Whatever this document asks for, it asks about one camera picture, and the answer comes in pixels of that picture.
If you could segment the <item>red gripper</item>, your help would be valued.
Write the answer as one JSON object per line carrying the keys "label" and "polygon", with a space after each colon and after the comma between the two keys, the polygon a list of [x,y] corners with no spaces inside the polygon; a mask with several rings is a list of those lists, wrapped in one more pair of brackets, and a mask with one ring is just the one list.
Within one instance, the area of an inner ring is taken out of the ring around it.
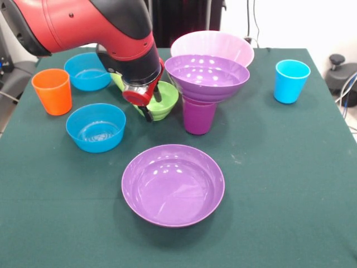
{"label": "red gripper", "polygon": [[164,62],[161,58],[160,64],[161,70],[157,78],[155,78],[148,84],[135,86],[127,84],[124,79],[122,79],[124,85],[124,99],[136,106],[139,106],[138,109],[142,112],[146,121],[150,123],[153,121],[153,117],[150,110],[147,108],[148,104],[150,103],[152,98],[154,98],[156,102],[162,101],[161,93],[158,88],[158,82],[160,81],[162,73],[164,71]]}

